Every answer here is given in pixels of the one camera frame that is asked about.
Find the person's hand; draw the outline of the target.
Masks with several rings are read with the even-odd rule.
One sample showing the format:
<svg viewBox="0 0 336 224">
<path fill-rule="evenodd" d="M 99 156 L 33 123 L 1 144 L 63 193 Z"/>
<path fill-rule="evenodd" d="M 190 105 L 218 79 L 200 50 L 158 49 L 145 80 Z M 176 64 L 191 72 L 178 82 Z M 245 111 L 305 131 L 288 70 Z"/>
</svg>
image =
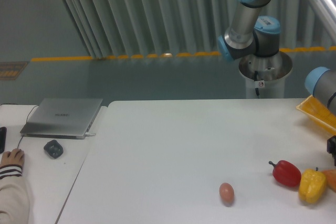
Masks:
<svg viewBox="0 0 336 224">
<path fill-rule="evenodd" d="M 24 166 L 25 153 L 19 148 L 15 148 L 12 151 L 4 152 L 1 158 L 1 167 L 5 166 Z"/>
</svg>

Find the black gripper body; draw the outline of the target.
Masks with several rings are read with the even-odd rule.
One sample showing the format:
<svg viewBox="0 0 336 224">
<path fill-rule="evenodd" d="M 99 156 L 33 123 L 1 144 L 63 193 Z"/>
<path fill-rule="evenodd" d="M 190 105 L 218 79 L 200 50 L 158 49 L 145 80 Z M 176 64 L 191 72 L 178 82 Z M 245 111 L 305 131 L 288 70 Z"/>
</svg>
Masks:
<svg viewBox="0 0 336 224">
<path fill-rule="evenodd" d="M 332 155 L 334 166 L 336 165 L 336 136 L 332 136 L 327 140 L 327 152 Z"/>
</svg>

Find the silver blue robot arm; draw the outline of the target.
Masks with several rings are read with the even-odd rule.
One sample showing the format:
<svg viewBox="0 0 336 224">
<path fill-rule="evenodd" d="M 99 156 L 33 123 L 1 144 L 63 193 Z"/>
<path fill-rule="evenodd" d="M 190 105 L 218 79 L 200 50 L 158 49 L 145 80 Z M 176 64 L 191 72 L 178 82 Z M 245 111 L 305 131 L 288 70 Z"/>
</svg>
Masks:
<svg viewBox="0 0 336 224">
<path fill-rule="evenodd" d="M 331 38 L 335 38 L 335 0 L 307 0 Z M 292 60 L 279 49 L 281 26 L 271 16 L 261 15 L 271 0 L 238 0 L 231 25 L 217 41 L 220 54 L 238 60 L 249 99 L 284 97 Z"/>
</svg>

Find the striped beige sleeve forearm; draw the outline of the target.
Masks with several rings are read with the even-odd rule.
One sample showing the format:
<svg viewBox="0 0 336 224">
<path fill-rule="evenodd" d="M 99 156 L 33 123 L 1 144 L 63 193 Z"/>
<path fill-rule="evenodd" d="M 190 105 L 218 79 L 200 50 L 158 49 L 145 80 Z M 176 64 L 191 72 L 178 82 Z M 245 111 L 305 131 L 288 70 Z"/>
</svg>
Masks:
<svg viewBox="0 0 336 224">
<path fill-rule="evenodd" d="M 22 165 L 1 167 L 1 223 L 28 223 L 30 201 Z"/>
</svg>

